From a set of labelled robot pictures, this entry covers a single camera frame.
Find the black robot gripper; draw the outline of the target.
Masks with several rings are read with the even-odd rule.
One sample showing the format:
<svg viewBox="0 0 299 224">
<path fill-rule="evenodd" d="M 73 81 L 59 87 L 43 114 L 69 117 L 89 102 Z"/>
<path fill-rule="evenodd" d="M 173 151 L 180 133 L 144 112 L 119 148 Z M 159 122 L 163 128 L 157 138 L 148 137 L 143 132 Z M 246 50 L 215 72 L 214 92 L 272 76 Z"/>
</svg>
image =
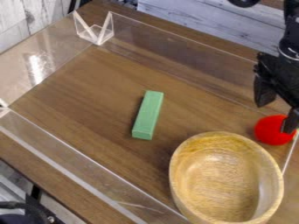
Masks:
<svg viewBox="0 0 299 224">
<path fill-rule="evenodd" d="M 278 56 L 260 52 L 256 59 L 255 104 L 262 108 L 282 97 L 292 108 L 283 120 L 282 132 L 291 134 L 299 126 L 299 49 L 279 49 Z"/>
</svg>

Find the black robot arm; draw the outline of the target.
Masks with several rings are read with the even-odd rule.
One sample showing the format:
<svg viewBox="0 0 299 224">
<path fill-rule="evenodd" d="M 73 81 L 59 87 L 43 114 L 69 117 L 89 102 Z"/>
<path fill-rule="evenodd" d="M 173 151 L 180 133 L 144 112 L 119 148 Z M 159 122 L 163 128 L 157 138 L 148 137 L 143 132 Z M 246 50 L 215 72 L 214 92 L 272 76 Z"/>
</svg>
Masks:
<svg viewBox="0 0 299 224">
<path fill-rule="evenodd" d="M 279 41 L 278 55 L 256 55 L 254 67 L 254 99 L 264 107 L 278 96 L 290 105 L 280 131 L 291 134 L 299 127 L 299 0 L 284 1 L 284 36 Z"/>
</svg>

